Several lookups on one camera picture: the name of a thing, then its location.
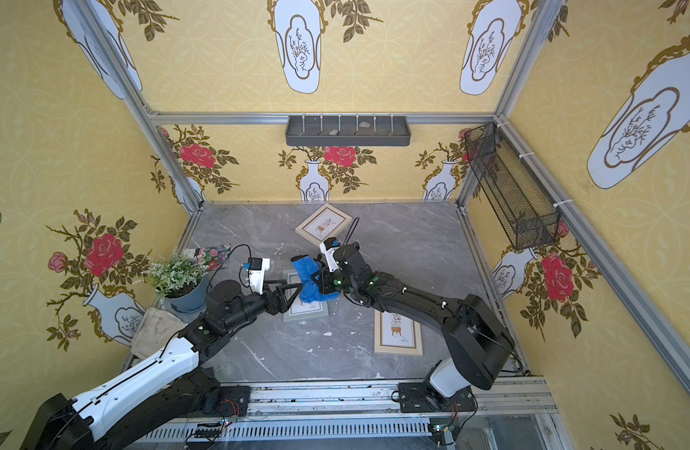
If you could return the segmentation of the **blue microfiber cloth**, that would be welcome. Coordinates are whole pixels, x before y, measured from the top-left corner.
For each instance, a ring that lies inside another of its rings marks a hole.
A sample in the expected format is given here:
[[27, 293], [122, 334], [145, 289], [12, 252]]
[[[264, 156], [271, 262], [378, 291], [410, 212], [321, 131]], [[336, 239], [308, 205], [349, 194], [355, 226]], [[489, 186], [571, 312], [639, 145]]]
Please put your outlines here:
[[322, 265], [319, 262], [307, 255], [295, 256], [290, 261], [303, 284], [299, 296], [304, 303], [323, 303], [339, 299], [338, 292], [331, 292], [330, 294], [320, 292], [319, 282]]

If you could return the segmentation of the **grey-green picture frame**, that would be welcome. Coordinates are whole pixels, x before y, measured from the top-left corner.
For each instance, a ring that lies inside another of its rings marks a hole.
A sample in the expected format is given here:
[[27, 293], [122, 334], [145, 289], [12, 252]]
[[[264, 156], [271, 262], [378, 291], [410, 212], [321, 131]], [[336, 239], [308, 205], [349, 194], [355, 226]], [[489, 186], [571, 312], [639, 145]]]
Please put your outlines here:
[[[300, 283], [300, 278], [294, 269], [283, 271], [283, 276], [290, 284]], [[283, 321], [305, 322], [306, 320], [327, 317], [328, 305], [325, 302], [305, 303], [300, 296], [296, 297], [290, 309], [283, 315]]]

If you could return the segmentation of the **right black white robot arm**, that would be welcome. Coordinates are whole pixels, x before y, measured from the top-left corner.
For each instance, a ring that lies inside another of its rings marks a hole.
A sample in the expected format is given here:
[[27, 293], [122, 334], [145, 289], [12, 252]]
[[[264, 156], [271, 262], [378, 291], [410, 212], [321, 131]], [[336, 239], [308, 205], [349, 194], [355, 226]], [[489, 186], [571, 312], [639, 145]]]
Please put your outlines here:
[[321, 294], [340, 292], [361, 307], [398, 314], [442, 334], [449, 357], [433, 367], [422, 383], [425, 398], [440, 410], [472, 386], [491, 389], [515, 354], [511, 335], [477, 295], [438, 296], [367, 265], [360, 271], [352, 264], [335, 272], [322, 269], [310, 279]]

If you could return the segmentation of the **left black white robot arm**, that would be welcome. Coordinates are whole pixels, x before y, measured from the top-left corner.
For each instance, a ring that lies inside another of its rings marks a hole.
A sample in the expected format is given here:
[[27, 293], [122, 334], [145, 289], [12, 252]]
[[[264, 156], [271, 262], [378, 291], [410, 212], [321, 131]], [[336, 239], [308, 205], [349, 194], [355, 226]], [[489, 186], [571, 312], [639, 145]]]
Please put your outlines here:
[[206, 297], [205, 310], [162, 349], [73, 399], [57, 394], [45, 401], [22, 448], [120, 449], [176, 417], [217, 414], [223, 394], [204, 363], [262, 313], [287, 312], [302, 289], [275, 280], [244, 294], [238, 281], [222, 281]]

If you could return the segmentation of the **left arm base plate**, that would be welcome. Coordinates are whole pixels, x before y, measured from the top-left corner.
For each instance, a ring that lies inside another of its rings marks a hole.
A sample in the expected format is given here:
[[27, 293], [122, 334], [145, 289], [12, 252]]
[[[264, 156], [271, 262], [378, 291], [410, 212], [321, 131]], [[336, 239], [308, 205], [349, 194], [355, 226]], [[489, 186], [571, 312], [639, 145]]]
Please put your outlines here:
[[247, 415], [251, 388], [249, 386], [219, 386], [208, 391], [202, 411], [208, 416], [242, 418]]

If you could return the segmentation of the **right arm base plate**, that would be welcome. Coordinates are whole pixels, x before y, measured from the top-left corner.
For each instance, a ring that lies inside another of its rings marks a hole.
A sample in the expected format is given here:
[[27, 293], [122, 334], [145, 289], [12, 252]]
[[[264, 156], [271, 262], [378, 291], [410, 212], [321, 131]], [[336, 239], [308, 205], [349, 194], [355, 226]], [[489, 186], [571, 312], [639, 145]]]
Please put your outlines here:
[[404, 414], [474, 412], [475, 397], [469, 387], [461, 389], [453, 397], [444, 397], [425, 382], [401, 382], [391, 395]]

